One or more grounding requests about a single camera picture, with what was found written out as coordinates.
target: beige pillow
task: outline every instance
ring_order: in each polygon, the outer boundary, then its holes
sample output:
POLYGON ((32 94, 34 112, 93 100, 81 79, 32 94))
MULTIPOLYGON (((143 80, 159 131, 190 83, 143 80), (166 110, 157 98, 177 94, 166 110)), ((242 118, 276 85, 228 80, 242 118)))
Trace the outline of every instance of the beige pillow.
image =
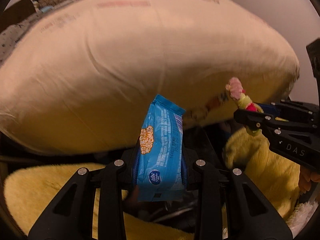
POLYGON ((28 30, 0 68, 0 131, 41 154, 136 143, 159 93, 185 127, 231 118, 238 77, 256 102, 298 78, 287 41, 231 0, 76 0, 28 30))

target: yellow blanket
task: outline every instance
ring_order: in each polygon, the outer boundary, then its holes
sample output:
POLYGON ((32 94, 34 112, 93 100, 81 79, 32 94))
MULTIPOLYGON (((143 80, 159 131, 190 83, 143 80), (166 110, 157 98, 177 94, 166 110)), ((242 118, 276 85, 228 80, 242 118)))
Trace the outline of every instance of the yellow blanket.
POLYGON ((269 150, 262 134, 256 137, 240 129, 227 142, 224 152, 228 168, 246 165, 245 174, 287 220, 299 197, 300 166, 269 150))
MULTIPOLYGON (((287 219, 299 196, 299 165, 270 152, 268 145, 263 135, 252 137, 245 129, 241 129, 226 145, 225 162, 229 168, 246 165, 245 173, 271 201, 280 215, 287 219)), ((103 165, 85 163, 34 167, 16 171, 8 177, 4 187, 6 203, 11 215, 26 234, 56 193, 80 167, 95 170, 103 168, 103 165)), ((92 236, 96 239, 97 218, 98 205, 95 205, 92 236)), ((126 213, 124 223, 128 240, 193 239, 193 234, 143 222, 126 213)))

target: blue plastic wrapper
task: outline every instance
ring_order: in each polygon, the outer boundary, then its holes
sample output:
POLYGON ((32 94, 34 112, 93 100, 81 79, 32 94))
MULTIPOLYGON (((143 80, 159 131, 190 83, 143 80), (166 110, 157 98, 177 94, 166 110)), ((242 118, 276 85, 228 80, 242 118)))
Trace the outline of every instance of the blue plastic wrapper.
POLYGON ((182 115, 185 110, 157 95, 140 134, 138 201, 169 201, 182 197, 182 115))

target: human hand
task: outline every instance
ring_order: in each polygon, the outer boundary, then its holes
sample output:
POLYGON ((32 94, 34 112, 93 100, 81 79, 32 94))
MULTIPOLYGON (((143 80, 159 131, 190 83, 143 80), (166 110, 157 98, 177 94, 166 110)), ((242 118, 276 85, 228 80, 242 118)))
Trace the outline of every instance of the human hand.
POLYGON ((300 175, 298 186, 303 193, 311 189, 311 181, 320 182, 320 175, 316 172, 311 172, 309 169, 300 166, 300 175))

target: metal screw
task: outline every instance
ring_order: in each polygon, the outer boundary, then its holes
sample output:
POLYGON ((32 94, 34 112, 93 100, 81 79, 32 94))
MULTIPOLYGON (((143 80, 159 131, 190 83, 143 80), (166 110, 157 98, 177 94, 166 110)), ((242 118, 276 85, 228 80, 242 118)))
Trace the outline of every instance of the metal screw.
POLYGON ((197 161, 196 161, 196 164, 197 164, 198 166, 205 166, 205 161, 204 161, 204 160, 197 160, 197 161))
POLYGON ((115 166, 122 166, 124 164, 123 160, 116 160, 115 161, 115 166))
POLYGON ((84 175, 84 174, 86 174, 87 173, 87 169, 86 168, 80 168, 79 170, 78 170, 78 174, 79 175, 84 175))
POLYGON ((233 169, 233 174, 235 174, 235 175, 237 175, 237 176, 239 176, 239 175, 241 175, 242 174, 242 171, 241 171, 241 169, 238 169, 238 168, 236 168, 236 169, 233 169))

